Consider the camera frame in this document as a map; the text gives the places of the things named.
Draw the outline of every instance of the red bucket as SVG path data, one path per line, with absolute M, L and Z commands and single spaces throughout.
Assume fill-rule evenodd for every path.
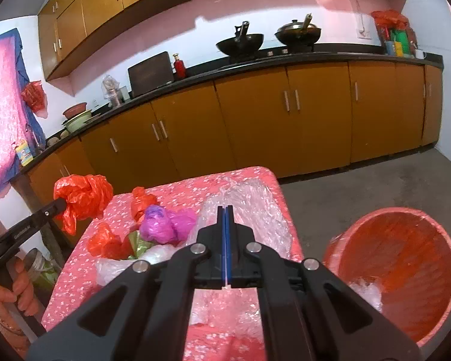
M 347 284 L 376 283 L 382 314 L 418 346 L 451 311 L 451 238 L 420 210 L 365 215 L 331 240 L 324 264 Z

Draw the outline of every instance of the floor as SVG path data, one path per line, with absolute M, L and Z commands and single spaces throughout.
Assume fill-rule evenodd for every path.
M 436 149 L 329 176 L 281 181 L 306 257 L 321 259 L 329 240 L 363 215 L 388 206 L 423 210 L 451 236 L 451 162 Z M 451 328 L 422 348 L 428 356 Z

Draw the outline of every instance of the bottle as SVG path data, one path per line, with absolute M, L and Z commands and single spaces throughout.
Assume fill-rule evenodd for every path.
M 173 55 L 175 61 L 173 62 L 173 67 L 176 69 L 177 77 L 179 80 L 186 78 L 186 67 L 184 66 L 183 60 L 179 60 L 179 55 L 176 53 Z

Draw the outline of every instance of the red plastic bag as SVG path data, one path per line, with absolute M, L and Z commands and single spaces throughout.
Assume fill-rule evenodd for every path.
M 64 198 L 67 209 L 57 216 L 63 221 L 63 231 L 75 235 L 77 220 L 102 218 L 113 197 L 113 188 L 102 175 L 70 175 L 56 181 L 53 198 Z
M 22 98 L 36 115 L 47 109 L 47 95 L 41 81 L 30 81 L 22 91 Z
M 127 259 L 133 254 L 129 238 L 126 237 L 124 242 L 121 242 L 120 237 L 112 233 L 106 222 L 99 224 L 97 232 L 87 243 L 87 250 L 93 257 L 116 260 Z
M 145 210 L 150 205 L 158 205 L 157 197 L 153 194 L 147 194 L 145 188 L 136 187 L 132 190 L 133 198 L 130 203 L 130 212 L 132 218 L 139 222 L 140 218 L 143 216 Z
M 371 12 L 371 16 L 374 18 L 376 26 L 379 27 L 405 30 L 406 27 L 409 26 L 409 19 L 394 9 L 388 9 L 387 11 L 374 11 Z

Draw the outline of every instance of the red tablecloth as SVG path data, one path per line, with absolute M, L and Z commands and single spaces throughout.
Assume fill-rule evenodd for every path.
M 279 205 L 284 219 L 287 221 L 292 235 L 290 259 L 301 261 L 302 250 L 297 238 L 296 229 L 292 224 L 289 210 L 284 196 L 274 174 L 267 168 L 250 167 L 237 171 L 196 177 L 168 185 L 148 189 L 148 193 L 155 194 L 161 204 L 178 210 L 191 208 L 199 212 L 202 202 L 219 188 L 229 184 L 229 181 L 240 182 L 258 178 L 268 186 L 275 201 Z M 135 225 L 130 214 L 132 194 L 116 195 L 104 212 L 102 221 L 110 224 L 112 231 L 123 239 Z M 96 286 L 95 258 L 87 251 L 87 241 L 97 230 L 99 220 L 93 220 L 84 235 L 73 250 L 69 260 L 61 272 L 54 294 L 42 318 L 42 324 L 50 330 L 62 319 L 74 311 L 82 301 L 94 294 L 99 288 Z M 265 359 L 263 344 L 248 339 L 234 338 L 230 333 L 218 332 L 216 328 L 208 326 L 190 326 L 184 359 L 190 360 L 227 360 L 241 359 L 259 361 Z

